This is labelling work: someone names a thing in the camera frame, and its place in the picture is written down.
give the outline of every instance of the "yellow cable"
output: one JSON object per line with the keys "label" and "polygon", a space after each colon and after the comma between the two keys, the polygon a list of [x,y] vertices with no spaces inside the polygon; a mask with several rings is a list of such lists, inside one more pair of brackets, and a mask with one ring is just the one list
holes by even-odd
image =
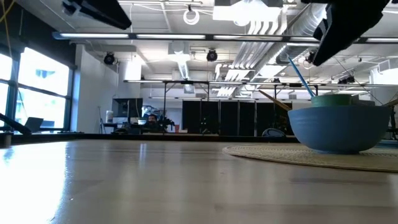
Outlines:
{"label": "yellow cable", "polygon": [[8,7],[8,9],[5,10],[4,0],[2,0],[2,11],[3,11],[3,15],[2,15],[2,17],[0,18],[0,23],[1,23],[3,20],[5,20],[5,18],[6,18],[6,16],[7,16],[8,12],[11,10],[12,6],[14,5],[14,3],[15,3],[15,0],[12,0],[12,2],[11,2],[11,4],[10,4],[10,6]]}
{"label": "yellow cable", "polygon": [[[10,10],[10,8],[12,7],[12,4],[14,3],[14,1],[11,3],[10,7],[8,7],[8,10]],[[10,36],[8,33],[8,24],[7,24],[7,13],[6,13],[6,5],[4,4],[4,1],[2,1],[2,12],[3,12],[3,16],[4,16],[4,25],[6,25],[6,36],[7,36],[7,43],[8,43],[8,51],[10,52],[10,58],[12,58],[12,51],[11,51],[11,43],[10,43]]]}

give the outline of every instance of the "window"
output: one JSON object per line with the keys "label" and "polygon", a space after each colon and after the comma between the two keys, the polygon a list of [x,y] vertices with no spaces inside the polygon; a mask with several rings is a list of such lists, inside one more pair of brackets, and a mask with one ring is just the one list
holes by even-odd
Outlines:
{"label": "window", "polygon": [[[0,83],[0,113],[6,114],[8,85]],[[4,126],[4,122],[0,121],[0,127]]]}
{"label": "window", "polygon": [[25,124],[28,117],[43,118],[41,128],[63,128],[65,99],[19,88],[16,121]]}
{"label": "window", "polygon": [[21,54],[18,82],[59,95],[68,93],[69,68],[32,49]]}
{"label": "window", "polygon": [[0,78],[3,80],[10,80],[12,69],[12,59],[3,54],[0,54]]}
{"label": "window", "polygon": [[45,55],[25,48],[17,76],[15,120],[25,124],[29,117],[43,118],[41,128],[63,129],[65,108],[70,105],[70,69]]}

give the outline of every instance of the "window frame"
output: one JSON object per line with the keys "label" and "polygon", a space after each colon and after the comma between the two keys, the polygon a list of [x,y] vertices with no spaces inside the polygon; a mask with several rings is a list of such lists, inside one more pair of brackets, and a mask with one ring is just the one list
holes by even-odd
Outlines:
{"label": "window frame", "polygon": [[[17,97],[18,97],[18,88],[24,88],[32,91],[36,91],[38,93],[43,93],[50,96],[61,97],[65,99],[65,111],[64,111],[64,119],[63,119],[63,128],[40,128],[40,131],[69,131],[70,130],[70,120],[71,120],[71,113],[72,113],[72,98],[73,98],[73,81],[74,81],[74,74],[75,68],[69,68],[69,76],[68,76],[68,92],[66,96],[60,95],[58,93],[54,93],[52,91],[43,90],[40,88],[32,87],[29,85],[24,85],[18,83],[18,76],[19,76],[19,66],[21,63],[21,53],[23,52],[15,52],[12,50],[12,70],[11,70],[11,77],[10,80],[3,80],[0,79],[0,83],[5,83],[9,86],[8,88],[8,96],[7,96],[7,105],[6,105],[6,116],[15,120],[16,117],[16,107],[17,107]],[[0,45],[0,54],[9,57],[8,49],[5,49]],[[12,131],[11,127],[7,124],[4,124],[3,127],[0,127],[0,131]]]}

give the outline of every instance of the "person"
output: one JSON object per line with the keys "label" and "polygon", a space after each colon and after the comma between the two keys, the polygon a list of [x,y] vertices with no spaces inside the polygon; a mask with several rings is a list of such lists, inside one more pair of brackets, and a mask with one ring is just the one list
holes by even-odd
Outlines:
{"label": "person", "polygon": [[157,116],[154,114],[148,116],[148,120],[143,128],[150,133],[159,133],[164,131],[161,125],[157,122]]}
{"label": "person", "polygon": [[148,123],[149,124],[156,124],[157,123],[157,116],[154,114],[151,114],[148,116]]}

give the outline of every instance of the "laptop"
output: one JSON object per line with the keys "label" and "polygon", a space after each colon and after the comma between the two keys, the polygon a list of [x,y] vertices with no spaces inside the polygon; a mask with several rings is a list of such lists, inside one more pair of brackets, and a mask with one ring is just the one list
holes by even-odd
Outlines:
{"label": "laptop", "polygon": [[40,131],[40,127],[43,123],[43,118],[29,117],[25,123],[25,127],[29,128],[32,133]]}

